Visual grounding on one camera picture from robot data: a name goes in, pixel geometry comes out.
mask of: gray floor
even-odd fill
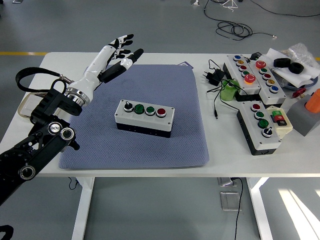
[[[279,13],[312,15],[320,9],[318,0],[256,1]],[[256,34],[232,41],[215,33],[217,22],[203,13],[206,2],[200,0],[200,6],[190,6],[189,0],[25,0],[22,4],[4,0],[0,5],[0,52],[99,52],[116,37],[133,33],[129,49],[143,48],[147,53],[251,54],[304,43],[320,57],[320,16],[274,15],[249,0],[237,2],[239,8],[232,12],[209,2],[206,12],[211,17],[242,22],[254,32],[277,36]],[[16,73],[39,66],[42,59],[0,55],[0,139],[24,95],[16,87]],[[275,213],[284,207],[278,185],[289,188],[294,182],[294,192],[299,195],[311,180],[314,190],[320,182],[317,178],[290,179],[273,179],[262,189],[275,240],[299,239],[288,214],[282,214],[286,227],[279,227]],[[71,191],[68,184],[67,178],[35,178],[26,183],[0,207],[0,225],[14,227],[13,239],[71,239],[81,187]],[[85,239],[231,239],[235,218],[233,213],[221,212],[219,191],[216,179],[210,178],[99,179]],[[252,218],[248,194],[246,191],[243,196],[238,239],[258,238],[254,220],[248,221]],[[320,209],[318,197],[310,194],[308,205]],[[319,212],[314,214],[320,219]]]

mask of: black rubber ring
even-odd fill
[[[290,63],[290,58],[277,58],[273,61],[273,66],[276,68],[288,68]]]
[[[300,74],[304,70],[304,66],[298,62],[293,62],[289,66],[289,71],[292,72],[293,74]]]

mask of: power adapter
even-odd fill
[[[218,86],[222,78],[225,76],[225,72],[220,69],[215,69],[213,73],[206,71],[204,73],[206,75],[203,76],[205,76],[205,78],[209,80],[209,83],[214,86]]]

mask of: gray mat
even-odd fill
[[[80,150],[62,154],[62,169],[139,169],[204,165],[209,160],[196,80],[189,66],[133,65],[95,92],[72,117]],[[175,108],[171,137],[118,130],[121,99]]]

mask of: white stand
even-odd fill
[[[258,225],[261,240],[272,240],[272,234],[261,197],[260,187],[268,180],[268,177],[247,177],[246,181],[249,187],[252,206]]]
[[[87,218],[90,208],[91,196],[94,189],[94,177],[77,177],[79,184],[82,186],[82,192],[74,223],[72,240],[83,240],[85,237]]]

